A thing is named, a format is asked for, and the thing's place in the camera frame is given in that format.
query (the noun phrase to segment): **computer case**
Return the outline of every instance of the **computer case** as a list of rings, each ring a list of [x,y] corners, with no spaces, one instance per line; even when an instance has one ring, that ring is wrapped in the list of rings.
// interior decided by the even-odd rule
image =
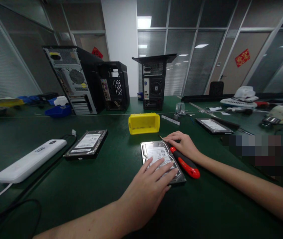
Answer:
[[[42,48],[74,113],[91,115],[101,112],[104,102],[95,64],[103,60],[77,46]]]
[[[106,110],[127,110],[130,102],[127,67],[119,61],[100,62],[96,67]]]
[[[177,54],[139,57],[133,60],[141,64],[142,91],[144,94],[145,110],[162,110],[165,92],[167,63],[172,63]]]

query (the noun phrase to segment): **finger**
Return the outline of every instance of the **finger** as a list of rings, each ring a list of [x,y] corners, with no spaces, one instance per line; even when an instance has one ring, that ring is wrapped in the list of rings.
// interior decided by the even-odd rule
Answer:
[[[148,168],[148,166],[150,165],[150,163],[152,162],[152,157],[150,159],[148,159],[143,166],[140,168],[140,170],[138,171],[138,173],[143,174],[146,169]]]
[[[176,131],[176,132],[172,132],[171,134],[167,135],[166,137],[174,136],[174,135],[180,135],[180,134],[182,134],[182,132]]]
[[[164,175],[164,173],[166,173],[172,166],[174,165],[174,162],[169,162],[166,165],[162,166],[161,168],[159,168],[156,172],[154,172],[152,174],[152,179],[154,181],[157,181],[161,176]]]
[[[165,139],[166,142],[170,143],[172,146],[174,146],[176,149],[178,149],[180,143],[177,143],[176,141],[172,139]]]
[[[164,140],[166,140],[166,139],[172,139],[172,140],[181,140],[181,138],[182,138],[182,135],[173,135],[173,136],[167,136],[167,137],[165,137],[164,138]]]
[[[149,169],[146,171],[146,174],[151,175],[164,161],[165,161],[164,158],[161,158],[156,162],[154,162],[153,165],[151,165]]]
[[[159,195],[159,198],[158,198],[157,202],[155,203],[155,208],[156,208],[156,210],[157,210],[157,208],[159,207],[159,205],[160,205],[162,199],[164,198],[166,192],[168,192],[170,188],[171,188],[171,185],[166,186],[166,187],[164,188],[164,190],[161,191],[161,193],[160,193],[160,195]]]
[[[164,177],[159,179],[158,182],[157,182],[159,188],[163,188],[164,189],[170,183],[170,181],[176,176],[177,172],[178,172],[178,169],[174,168],[169,173],[167,173]]]

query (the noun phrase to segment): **yellow plastic bin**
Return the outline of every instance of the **yellow plastic bin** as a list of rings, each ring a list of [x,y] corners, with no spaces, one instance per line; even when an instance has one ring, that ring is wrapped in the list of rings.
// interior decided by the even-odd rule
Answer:
[[[156,113],[132,114],[128,118],[130,134],[158,133],[160,116]]]
[[[16,105],[24,105],[23,100],[19,98],[2,98],[0,99],[0,107],[14,107]]]

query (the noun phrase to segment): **blue plastic bin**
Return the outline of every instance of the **blue plastic bin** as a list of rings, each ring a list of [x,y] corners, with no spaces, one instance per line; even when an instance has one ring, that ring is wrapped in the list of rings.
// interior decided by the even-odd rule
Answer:
[[[142,92],[138,92],[137,97],[138,97],[138,100],[140,100],[140,101],[144,100],[144,94]]]
[[[32,103],[32,101],[40,100],[40,98],[38,96],[19,96],[18,98],[23,100],[23,102],[26,103],[26,104],[30,104],[30,103]]]
[[[61,118],[71,114],[71,106],[56,106],[52,109],[46,110],[45,115],[52,118]]]

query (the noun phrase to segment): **red paper cutting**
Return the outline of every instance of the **red paper cutting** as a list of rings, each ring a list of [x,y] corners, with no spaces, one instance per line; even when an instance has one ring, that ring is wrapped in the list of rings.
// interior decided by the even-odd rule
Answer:
[[[103,54],[96,47],[93,48],[92,54],[103,59]]]
[[[243,51],[240,55],[238,55],[235,58],[235,63],[237,64],[237,67],[240,67],[244,63],[246,63],[248,60],[250,60],[250,53],[249,53],[249,50],[246,49],[245,51]]]

